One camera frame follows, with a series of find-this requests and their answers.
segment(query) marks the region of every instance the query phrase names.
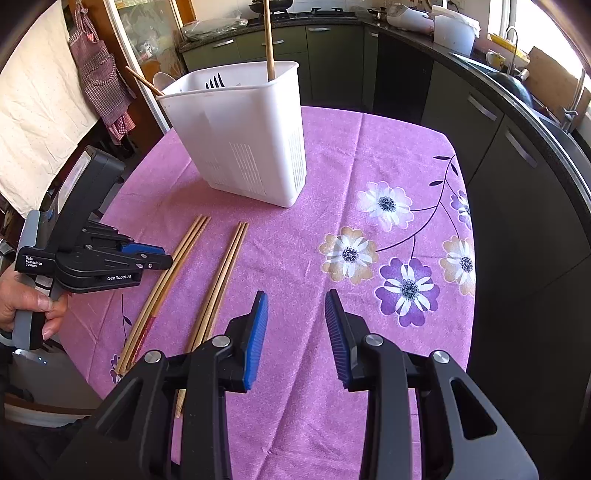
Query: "gas stove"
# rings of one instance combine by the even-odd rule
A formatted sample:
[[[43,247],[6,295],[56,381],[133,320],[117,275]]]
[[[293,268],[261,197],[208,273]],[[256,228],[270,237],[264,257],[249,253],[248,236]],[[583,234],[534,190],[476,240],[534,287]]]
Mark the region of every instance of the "gas stove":
[[[313,8],[309,12],[288,13],[274,12],[271,14],[271,23],[283,22],[285,20],[301,20],[305,18],[356,18],[354,12],[346,12],[342,8],[333,8],[331,10],[322,10],[321,8]],[[252,18],[248,21],[248,25],[262,25],[264,19],[262,15],[258,18]]]

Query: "white container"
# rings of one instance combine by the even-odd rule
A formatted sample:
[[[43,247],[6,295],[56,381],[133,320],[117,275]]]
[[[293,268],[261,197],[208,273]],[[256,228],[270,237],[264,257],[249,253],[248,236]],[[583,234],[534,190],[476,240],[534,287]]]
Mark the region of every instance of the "white container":
[[[436,16],[434,21],[435,38],[433,41],[469,57],[476,38],[474,29],[470,25],[445,15]]]
[[[163,90],[158,101],[211,187],[282,207],[296,202],[306,180],[298,66],[276,61],[272,82],[263,61],[214,67]],[[219,78],[224,87],[215,87]]]

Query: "human hand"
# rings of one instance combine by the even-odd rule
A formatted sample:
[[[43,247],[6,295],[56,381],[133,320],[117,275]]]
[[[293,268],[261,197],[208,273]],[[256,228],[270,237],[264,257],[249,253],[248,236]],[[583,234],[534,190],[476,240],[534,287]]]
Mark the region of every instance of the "human hand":
[[[45,312],[47,321],[41,333],[43,339],[47,340],[61,327],[68,309],[68,296],[63,294],[59,300],[51,300],[40,291],[21,283],[20,276],[11,265],[0,277],[0,329],[12,332],[17,310]]]

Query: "table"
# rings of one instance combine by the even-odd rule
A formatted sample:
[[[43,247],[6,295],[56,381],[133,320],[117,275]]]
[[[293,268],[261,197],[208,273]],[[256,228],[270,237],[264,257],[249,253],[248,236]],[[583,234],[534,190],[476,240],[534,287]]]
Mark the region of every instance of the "table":
[[[168,252],[199,215],[212,221],[168,295],[144,351],[181,353],[217,265],[239,221],[251,226],[214,333],[269,295],[258,379],[228,394],[234,476],[356,479],[366,394],[337,379],[324,294],[401,349],[445,349],[463,367],[475,293],[470,210],[452,146],[437,132],[400,121],[303,108],[308,175],[291,209],[211,189],[174,131],[146,156],[103,223]],[[60,334],[90,385],[106,396],[113,365],[159,273],[139,287],[74,296]],[[420,444],[413,405],[415,477]],[[175,428],[178,459],[180,428]]]

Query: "plastic bag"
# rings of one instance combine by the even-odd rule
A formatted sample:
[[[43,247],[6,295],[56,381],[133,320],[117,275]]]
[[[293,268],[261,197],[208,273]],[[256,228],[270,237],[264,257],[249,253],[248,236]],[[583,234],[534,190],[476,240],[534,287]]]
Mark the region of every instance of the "plastic bag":
[[[233,12],[234,18],[212,18],[211,20],[197,20],[183,27],[183,35],[188,40],[202,40],[210,35],[219,35],[248,25],[248,20],[240,18],[240,10]]]

